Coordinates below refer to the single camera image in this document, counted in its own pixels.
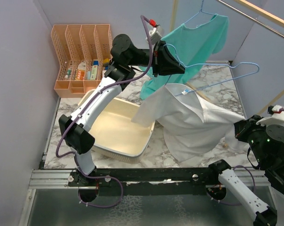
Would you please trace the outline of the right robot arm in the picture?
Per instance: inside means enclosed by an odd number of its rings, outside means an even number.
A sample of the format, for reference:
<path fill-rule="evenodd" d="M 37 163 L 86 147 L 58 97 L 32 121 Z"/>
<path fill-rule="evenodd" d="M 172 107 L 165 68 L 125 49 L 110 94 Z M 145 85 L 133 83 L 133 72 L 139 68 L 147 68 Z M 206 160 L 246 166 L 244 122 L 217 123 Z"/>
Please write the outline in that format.
<path fill-rule="evenodd" d="M 264 171 L 274 190 L 276 208 L 270 207 L 252 192 L 224 160 L 209 165 L 207 178 L 212 184 L 221 182 L 247 210 L 255 226 L 284 226 L 284 111 L 270 117 L 254 115 L 234 124 L 235 138 L 249 145 L 257 165 Z"/>

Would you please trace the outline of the white t shirt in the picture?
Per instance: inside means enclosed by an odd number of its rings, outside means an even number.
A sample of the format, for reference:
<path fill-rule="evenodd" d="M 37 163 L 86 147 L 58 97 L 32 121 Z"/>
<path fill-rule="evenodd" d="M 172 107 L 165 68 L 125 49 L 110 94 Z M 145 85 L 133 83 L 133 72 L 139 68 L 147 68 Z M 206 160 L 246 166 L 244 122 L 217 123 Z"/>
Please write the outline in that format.
<path fill-rule="evenodd" d="M 231 151 L 245 150 L 247 144 L 235 138 L 234 128 L 244 119 L 206 101 L 186 85 L 169 83 L 142 102 L 132 122 L 143 127 L 160 123 L 168 150 L 183 162 L 213 150 L 222 138 Z"/>

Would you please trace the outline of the teal t shirt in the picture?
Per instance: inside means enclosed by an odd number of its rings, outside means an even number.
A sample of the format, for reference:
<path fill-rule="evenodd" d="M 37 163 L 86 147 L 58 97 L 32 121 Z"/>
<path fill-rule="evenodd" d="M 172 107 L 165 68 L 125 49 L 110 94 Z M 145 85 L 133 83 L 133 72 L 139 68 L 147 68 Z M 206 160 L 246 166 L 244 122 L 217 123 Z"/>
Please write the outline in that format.
<path fill-rule="evenodd" d="M 195 28 L 188 28 L 181 24 L 175 30 L 164 36 L 161 40 L 173 56 L 178 56 L 180 61 L 188 68 L 184 74 L 171 76 L 157 76 L 149 69 L 147 75 L 151 78 L 144 82 L 140 98 L 145 100 L 157 89 L 166 83 L 185 84 L 202 68 L 210 55 L 220 52 L 225 45 L 229 27 L 229 18 L 214 15 L 211 20 Z"/>

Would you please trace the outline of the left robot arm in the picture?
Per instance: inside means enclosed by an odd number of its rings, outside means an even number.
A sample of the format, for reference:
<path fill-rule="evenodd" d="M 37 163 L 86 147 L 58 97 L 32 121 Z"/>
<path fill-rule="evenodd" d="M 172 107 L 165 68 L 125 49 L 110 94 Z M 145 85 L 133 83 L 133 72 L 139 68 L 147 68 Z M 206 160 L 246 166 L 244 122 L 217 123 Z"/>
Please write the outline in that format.
<path fill-rule="evenodd" d="M 61 141 L 71 148 L 75 163 L 80 171 L 79 180 L 86 186 L 95 182 L 95 164 L 91 149 L 95 138 L 89 131 L 109 102 L 119 95 L 131 82 L 136 80 L 132 66 L 145 66 L 155 75 L 168 76 L 183 74 L 184 66 L 167 48 L 166 42 L 150 43 L 148 49 L 139 49 L 128 35 L 116 36 L 110 51 L 112 59 L 96 90 L 70 116 L 59 118 Z"/>

